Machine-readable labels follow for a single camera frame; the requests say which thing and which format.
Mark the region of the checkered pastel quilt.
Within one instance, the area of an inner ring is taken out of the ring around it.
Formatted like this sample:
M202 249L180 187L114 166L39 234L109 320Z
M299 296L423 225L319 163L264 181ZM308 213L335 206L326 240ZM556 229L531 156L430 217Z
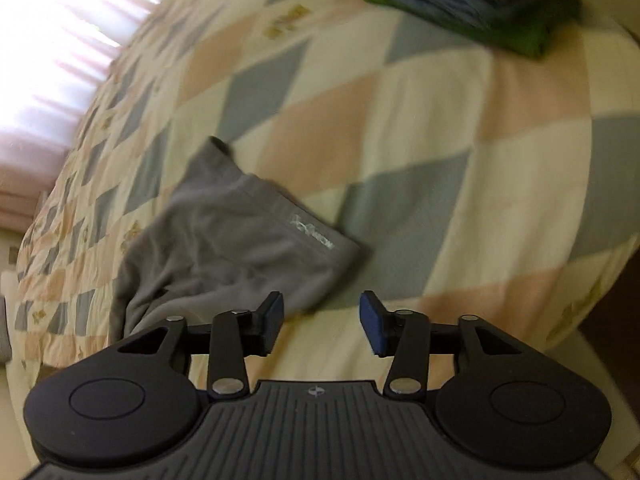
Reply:
M365 289L547 349L638 252L639 49L603 18L531 61L362 0L163 0L24 237L13 388L103 349L122 256L209 136L363 250L254 377L382 377Z

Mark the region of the grey garment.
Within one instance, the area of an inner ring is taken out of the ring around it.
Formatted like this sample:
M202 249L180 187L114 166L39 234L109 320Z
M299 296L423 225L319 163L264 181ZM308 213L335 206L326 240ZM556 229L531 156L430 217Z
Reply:
M114 284L108 340L170 316L208 324L280 292L288 314L316 306L359 246L282 188L246 174L209 138L163 211L130 243Z

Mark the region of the pink curtain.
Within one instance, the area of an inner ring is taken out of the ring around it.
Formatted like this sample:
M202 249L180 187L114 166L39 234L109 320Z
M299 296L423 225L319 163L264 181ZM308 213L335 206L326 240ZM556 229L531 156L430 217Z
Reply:
M1 0L1 225L23 232L96 88L160 0Z

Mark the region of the green folded garment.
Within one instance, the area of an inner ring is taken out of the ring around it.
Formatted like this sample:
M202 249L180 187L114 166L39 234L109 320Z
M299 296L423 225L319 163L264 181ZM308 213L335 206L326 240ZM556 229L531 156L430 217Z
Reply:
M438 18L395 0L363 1L404 11L479 44L503 48L526 58L543 58L549 50L552 32L571 20L578 20L582 14L580 0L547 0L537 9L524 12L512 22L477 28L450 18Z

